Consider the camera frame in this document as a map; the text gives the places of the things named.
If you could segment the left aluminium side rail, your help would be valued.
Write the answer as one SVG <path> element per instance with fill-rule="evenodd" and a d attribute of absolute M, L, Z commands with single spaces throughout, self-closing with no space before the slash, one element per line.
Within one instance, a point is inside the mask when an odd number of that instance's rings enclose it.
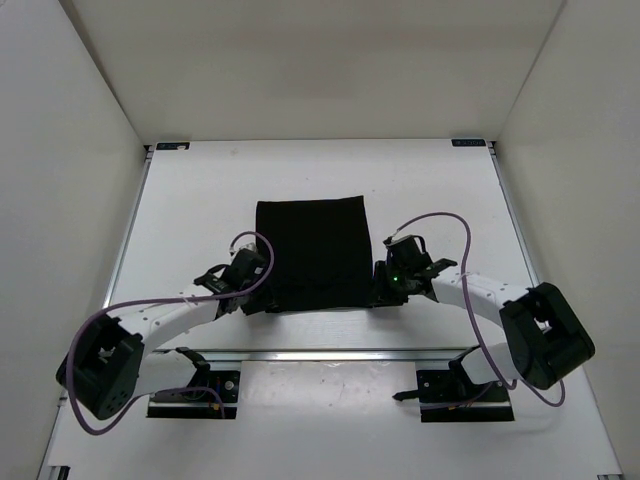
<path fill-rule="evenodd" d="M 117 285 L 119 282 L 120 274 L 123 268 L 126 253 L 128 250 L 128 246 L 130 243 L 133 228 L 136 222 L 136 217 L 139 211 L 140 203 L 142 201 L 142 197 L 144 194 L 144 189 L 145 189 L 145 185 L 149 175 L 151 162 L 155 152 L 155 146 L 152 144 L 149 144 L 149 145 L 145 145 L 144 148 L 145 148 L 145 157 L 144 157 L 144 162 L 142 167 L 141 178 L 137 185 L 136 194 L 134 197 L 134 203 L 129 212 L 129 216 L 126 222 L 126 228 L 117 251 L 113 269 L 111 270 L 111 274 L 109 276 L 109 281 L 107 283 L 106 291 L 99 307 L 100 310 L 106 307 L 109 307 L 112 304 L 115 291 L 117 289 Z"/>

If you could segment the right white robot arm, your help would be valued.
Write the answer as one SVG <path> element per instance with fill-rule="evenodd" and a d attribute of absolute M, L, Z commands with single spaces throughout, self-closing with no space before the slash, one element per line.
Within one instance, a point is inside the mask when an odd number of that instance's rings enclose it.
<path fill-rule="evenodd" d="M 460 307 L 500 327 L 505 341 L 482 341 L 449 362 L 449 391 L 471 400 L 484 384 L 521 381 L 548 390 L 595 355 L 595 344 L 562 292 L 463 273 L 450 259 L 427 253 L 413 260 L 388 255 L 375 263 L 375 306 L 402 305 L 413 295 Z"/>

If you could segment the right table label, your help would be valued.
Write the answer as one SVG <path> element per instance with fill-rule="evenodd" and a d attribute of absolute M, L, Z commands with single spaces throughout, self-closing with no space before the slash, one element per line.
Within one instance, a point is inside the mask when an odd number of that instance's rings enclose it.
<path fill-rule="evenodd" d="M 481 138 L 453 138 L 452 146 L 456 148 L 480 148 L 486 147 L 487 143 Z"/>

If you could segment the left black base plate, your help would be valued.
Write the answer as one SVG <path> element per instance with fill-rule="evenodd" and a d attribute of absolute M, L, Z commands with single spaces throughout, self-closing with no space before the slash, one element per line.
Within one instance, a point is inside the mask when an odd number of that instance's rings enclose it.
<path fill-rule="evenodd" d="M 185 385 L 162 387 L 149 396 L 146 416 L 171 420 L 234 420 L 238 412 L 241 363 L 210 361 Z"/>

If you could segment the black skirt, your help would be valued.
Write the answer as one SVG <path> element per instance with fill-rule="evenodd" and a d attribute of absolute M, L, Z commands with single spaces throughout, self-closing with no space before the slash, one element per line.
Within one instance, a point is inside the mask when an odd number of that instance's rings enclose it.
<path fill-rule="evenodd" d="M 363 196 L 260 201 L 255 230 L 275 253 L 256 292 L 271 292 L 278 313 L 367 306 L 373 256 Z"/>

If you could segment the aluminium front rail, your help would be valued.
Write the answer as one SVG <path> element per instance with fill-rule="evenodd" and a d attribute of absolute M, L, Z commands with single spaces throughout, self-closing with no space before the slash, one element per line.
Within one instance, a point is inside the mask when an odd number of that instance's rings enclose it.
<path fill-rule="evenodd" d="M 465 348 L 400 349 L 195 349 L 188 348 L 209 362 L 445 362 Z"/>

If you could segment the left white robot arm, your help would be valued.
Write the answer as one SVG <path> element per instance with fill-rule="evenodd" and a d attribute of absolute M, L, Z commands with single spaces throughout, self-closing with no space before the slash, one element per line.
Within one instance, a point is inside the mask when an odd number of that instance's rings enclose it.
<path fill-rule="evenodd" d="M 74 398 L 98 420 L 128 409 L 132 400 L 178 389 L 203 395 L 209 366 L 187 347 L 156 350 L 195 327 L 228 315 L 249 300 L 270 272 L 259 253 L 240 249 L 228 265 L 210 268 L 179 292 L 174 303 L 126 302 L 100 312 L 76 333 L 55 378 L 73 378 Z"/>

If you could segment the right aluminium side rail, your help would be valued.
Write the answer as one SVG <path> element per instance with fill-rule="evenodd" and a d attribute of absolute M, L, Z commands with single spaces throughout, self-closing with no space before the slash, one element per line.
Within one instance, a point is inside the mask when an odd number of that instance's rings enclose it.
<path fill-rule="evenodd" d="M 528 272 L 528 276 L 531 280 L 531 283 L 534 285 L 537 285 L 540 282 L 540 278 L 536 269 L 536 266 L 534 265 L 533 262 L 533 258 L 531 256 L 531 252 L 528 248 L 527 245 L 527 241 L 524 235 L 524 231 L 522 229 L 522 225 L 520 222 L 520 219 L 518 217 L 518 213 L 516 211 L 516 207 L 515 207 L 515 203 L 513 200 L 513 197 L 511 195 L 510 189 L 509 189 L 509 184 L 507 182 L 507 178 L 505 176 L 505 173 L 503 172 L 503 169 L 501 167 L 500 164 L 500 160 L 498 157 L 498 150 L 497 150 L 497 142 L 496 141 L 489 141 L 488 142 L 488 150 L 489 150 L 489 154 L 491 156 L 492 159 L 492 164 L 496 173 L 496 176 L 499 180 L 499 184 L 500 184 L 500 188 L 502 191 L 502 195 L 504 198 L 504 201 L 506 203 L 506 207 L 507 210 L 509 212 L 509 216 L 511 219 L 511 223 L 513 225 L 517 240 L 518 240 L 518 244 L 520 247 L 520 251 L 522 254 L 522 257 L 524 259 L 524 262 L 526 264 L 526 269 Z"/>

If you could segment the aluminium side rail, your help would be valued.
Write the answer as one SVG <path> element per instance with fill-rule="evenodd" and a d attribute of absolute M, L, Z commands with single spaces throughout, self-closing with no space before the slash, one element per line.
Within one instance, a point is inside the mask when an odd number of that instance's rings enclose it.
<path fill-rule="evenodd" d="M 134 203 L 129 212 L 129 216 L 126 222 L 126 228 L 117 251 L 113 269 L 111 270 L 111 274 L 109 276 L 109 281 L 107 283 L 106 291 L 99 307 L 100 310 L 106 307 L 109 307 L 112 304 L 115 291 L 117 289 L 117 285 L 119 282 L 120 274 L 123 268 L 126 253 L 128 250 L 128 246 L 130 243 L 133 228 L 136 222 L 136 217 L 139 211 L 140 203 L 142 201 L 142 197 L 144 194 L 144 189 L 145 189 L 145 185 L 149 175 L 151 162 L 155 152 L 155 146 L 152 144 L 149 144 L 149 145 L 145 145 L 144 148 L 145 148 L 145 157 L 144 157 L 144 162 L 142 167 L 141 178 L 137 185 L 136 194 L 134 197 Z"/>
<path fill-rule="evenodd" d="M 515 203 L 513 200 L 513 197 L 511 195 L 510 189 L 509 189 L 509 184 L 507 182 L 507 178 L 505 176 L 505 173 L 503 172 L 503 169 L 501 167 L 500 164 L 500 160 L 498 157 L 498 150 L 497 150 L 497 142 L 496 141 L 489 141 L 488 142 L 488 150 L 489 150 L 489 154 L 491 156 L 492 159 L 492 164 L 496 173 L 496 176 L 499 180 L 499 184 L 500 184 L 500 188 L 502 191 L 502 195 L 504 198 L 504 201 L 506 203 L 506 207 L 507 210 L 509 212 L 509 216 L 511 219 L 511 223 L 513 225 L 517 240 L 518 240 L 518 244 L 520 247 L 520 251 L 522 254 L 522 257 L 524 259 L 524 262 L 526 264 L 526 269 L 528 272 L 528 276 L 531 280 L 531 283 L 534 285 L 537 285 L 540 282 L 540 278 L 536 269 L 536 266 L 534 265 L 533 262 L 533 258 L 531 256 L 531 252 L 528 248 L 527 245 L 527 241 L 524 235 L 524 231 L 522 229 L 522 225 L 520 222 L 520 219 L 518 217 L 518 213 L 516 211 L 516 207 L 515 207 Z"/>

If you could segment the left table label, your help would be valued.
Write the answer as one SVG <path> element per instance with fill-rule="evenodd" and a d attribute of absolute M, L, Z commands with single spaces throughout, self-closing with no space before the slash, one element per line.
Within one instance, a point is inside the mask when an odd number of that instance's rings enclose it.
<path fill-rule="evenodd" d="M 159 142 L 155 146 L 157 151 L 184 151 L 189 148 L 189 142 Z"/>

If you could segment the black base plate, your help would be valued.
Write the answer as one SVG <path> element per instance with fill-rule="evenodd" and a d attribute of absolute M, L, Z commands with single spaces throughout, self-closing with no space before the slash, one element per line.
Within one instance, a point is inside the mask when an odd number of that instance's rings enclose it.
<path fill-rule="evenodd" d="M 185 385 L 162 387 L 149 396 L 146 416 L 171 420 L 234 420 L 238 412 L 241 363 L 210 361 Z"/>
<path fill-rule="evenodd" d="M 417 400 L 422 423 L 512 422 L 509 393 L 498 382 L 458 380 L 451 370 L 416 371 L 416 387 L 395 393 L 396 402 Z"/>

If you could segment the table label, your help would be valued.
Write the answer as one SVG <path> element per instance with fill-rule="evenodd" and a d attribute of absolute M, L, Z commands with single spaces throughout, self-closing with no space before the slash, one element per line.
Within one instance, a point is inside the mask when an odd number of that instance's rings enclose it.
<path fill-rule="evenodd" d="M 456 148 L 480 148 L 486 147 L 487 143 L 481 138 L 453 138 L 452 146 Z"/>
<path fill-rule="evenodd" d="M 184 151 L 189 148 L 189 142 L 159 142 L 155 146 L 157 151 Z"/>

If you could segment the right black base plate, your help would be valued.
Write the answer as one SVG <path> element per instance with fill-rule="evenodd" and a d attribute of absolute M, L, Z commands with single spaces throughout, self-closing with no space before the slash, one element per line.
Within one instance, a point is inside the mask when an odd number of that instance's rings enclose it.
<path fill-rule="evenodd" d="M 458 380 L 451 370 L 416 371 L 416 387 L 395 393 L 396 402 L 417 400 L 422 423 L 512 422 L 509 393 L 498 382 Z"/>

